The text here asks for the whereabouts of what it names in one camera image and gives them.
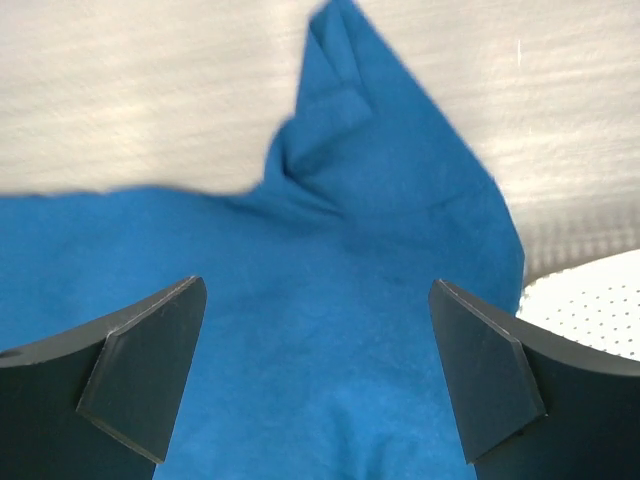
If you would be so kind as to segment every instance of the blue cloth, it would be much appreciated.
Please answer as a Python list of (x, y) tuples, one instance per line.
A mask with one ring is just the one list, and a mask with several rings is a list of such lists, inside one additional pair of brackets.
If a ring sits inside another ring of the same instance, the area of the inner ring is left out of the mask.
[(491, 177), (350, 1), (313, 17), (295, 114), (252, 191), (4, 198), (0, 229), (0, 349), (204, 277), (157, 480), (473, 478), (427, 295), (444, 278), (514, 312), (522, 247)]

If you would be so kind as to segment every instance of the hole pattern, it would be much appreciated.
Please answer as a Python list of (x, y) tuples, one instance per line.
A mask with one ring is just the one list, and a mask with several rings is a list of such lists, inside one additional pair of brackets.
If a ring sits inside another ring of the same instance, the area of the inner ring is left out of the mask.
[(640, 361), (640, 250), (554, 273), (525, 288), (518, 317)]

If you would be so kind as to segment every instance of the white surface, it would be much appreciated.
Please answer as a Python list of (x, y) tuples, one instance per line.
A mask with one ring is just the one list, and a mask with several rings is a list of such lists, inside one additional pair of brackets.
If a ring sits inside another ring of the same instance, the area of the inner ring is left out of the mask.
[[(0, 192), (257, 182), (318, 0), (3, 0)], [(638, 0), (362, 0), (538, 276), (640, 248)]]
[(539, 279), (525, 289), (518, 317), (640, 361), (640, 250)]

